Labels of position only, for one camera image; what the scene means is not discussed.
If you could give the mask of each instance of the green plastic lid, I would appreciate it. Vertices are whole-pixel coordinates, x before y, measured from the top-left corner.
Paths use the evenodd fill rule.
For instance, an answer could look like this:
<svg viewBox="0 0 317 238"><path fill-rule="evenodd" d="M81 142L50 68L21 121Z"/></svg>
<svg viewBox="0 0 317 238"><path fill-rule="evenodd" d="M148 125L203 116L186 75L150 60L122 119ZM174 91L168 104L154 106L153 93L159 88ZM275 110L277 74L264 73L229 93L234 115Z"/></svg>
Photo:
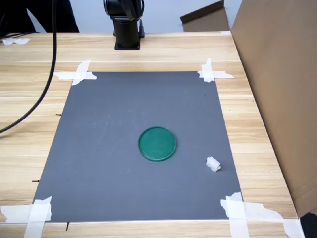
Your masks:
<svg viewBox="0 0 317 238"><path fill-rule="evenodd" d="M176 149L176 137L169 129L153 126L139 137L139 150L141 155L151 161L168 159Z"/></svg>

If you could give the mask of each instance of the masking tape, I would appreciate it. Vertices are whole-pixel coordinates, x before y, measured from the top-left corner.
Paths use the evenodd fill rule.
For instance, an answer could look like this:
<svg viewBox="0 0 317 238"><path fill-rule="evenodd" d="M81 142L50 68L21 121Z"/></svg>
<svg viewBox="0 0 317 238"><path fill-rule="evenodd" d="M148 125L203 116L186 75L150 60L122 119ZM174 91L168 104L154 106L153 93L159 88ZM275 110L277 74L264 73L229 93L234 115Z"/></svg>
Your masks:
<svg viewBox="0 0 317 238"><path fill-rule="evenodd" d="M60 80L70 80L73 79L72 86L79 84L81 81L88 80L96 80L97 77L93 75L91 72L87 72L90 64L90 59L82 62L78 65L76 72L55 72L54 75L59 77Z"/></svg>
<svg viewBox="0 0 317 238"><path fill-rule="evenodd" d="M221 31L221 33L222 33L223 35L231 35L231 32L230 32L230 31Z"/></svg>
<svg viewBox="0 0 317 238"><path fill-rule="evenodd" d="M12 45L13 43L16 43L18 45L24 45L26 43L29 42L29 38L6 38L6 39L3 39L3 43L6 45L6 46L9 46L9 45Z"/></svg>
<svg viewBox="0 0 317 238"><path fill-rule="evenodd" d="M263 204L242 202L240 192L226 197L220 204L229 218L233 238L249 237L247 221L282 223L289 238L305 238L299 219L283 219L278 212L264 208Z"/></svg>
<svg viewBox="0 0 317 238"><path fill-rule="evenodd" d="M51 220L51 199L35 200L33 205L2 206L6 223L27 223L24 238L40 238L45 221Z"/></svg>
<svg viewBox="0 0 317 238"><path fill-rule="evenodd" d="M210 58L207 59L205 64L202 64L202 71L198 71L197 73L199 74L199 78L203 78L204 82L207 83L214 81L215 78L233 78L231 74L225 71L213 71Z"/></svg>

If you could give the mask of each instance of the person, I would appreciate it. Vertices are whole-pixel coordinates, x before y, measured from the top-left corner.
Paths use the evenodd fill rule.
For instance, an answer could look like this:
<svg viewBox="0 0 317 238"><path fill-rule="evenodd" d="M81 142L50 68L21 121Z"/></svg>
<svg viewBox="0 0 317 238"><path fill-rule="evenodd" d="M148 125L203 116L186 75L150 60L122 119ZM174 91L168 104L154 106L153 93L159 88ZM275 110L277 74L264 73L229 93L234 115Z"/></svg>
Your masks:
<svg viewBox="0 0 317 238"><path fill-rule="evenodd" d="M0 3L0 34L35 32L29 10L46 32L52 32L52 0L9 0ZM57 32L79 32L69 0L58 0Z"/></svg>

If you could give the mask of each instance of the tabletop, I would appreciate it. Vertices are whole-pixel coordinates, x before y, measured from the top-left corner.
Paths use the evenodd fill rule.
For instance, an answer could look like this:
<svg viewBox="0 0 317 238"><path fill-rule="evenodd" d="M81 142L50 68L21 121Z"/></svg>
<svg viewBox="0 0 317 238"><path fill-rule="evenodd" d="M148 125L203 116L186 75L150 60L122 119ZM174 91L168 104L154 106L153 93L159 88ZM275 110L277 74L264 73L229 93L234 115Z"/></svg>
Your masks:
<svg viewBox="0 0 317 238"><path fill-rule="evenodd" d="M25 45L0 43L0 127L22 116L38 99L52 61L51 34L28 35ZM89 71L199 71L211 58L230 147L245 202L261 203L284 219L296 211L265 130L234 40L227 32L147 34L139 51L114 50L111 34L60 33L55 72L74 72L91 59ZM41 104L22 123L0 135L0 206L31 204L71 81L54 76ZM5 216L0 214L0 222ZM26 224L0 226L21 237ZM250 236L286 237L279 223L249 221ZM48 224L42 237L231 237L228 220Z"/></svg>

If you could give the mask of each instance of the cardboard box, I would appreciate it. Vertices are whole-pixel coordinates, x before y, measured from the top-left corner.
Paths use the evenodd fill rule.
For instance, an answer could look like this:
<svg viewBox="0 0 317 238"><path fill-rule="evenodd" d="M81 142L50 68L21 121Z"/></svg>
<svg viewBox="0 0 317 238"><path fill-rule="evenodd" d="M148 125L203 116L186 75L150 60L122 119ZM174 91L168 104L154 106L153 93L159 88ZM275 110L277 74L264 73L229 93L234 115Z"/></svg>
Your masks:
<svg viewBox="0 0 317 238"><path fill-rule="evenodd" d="M243 0L231 32L297 213L317 212L317 0Z"/></svg>

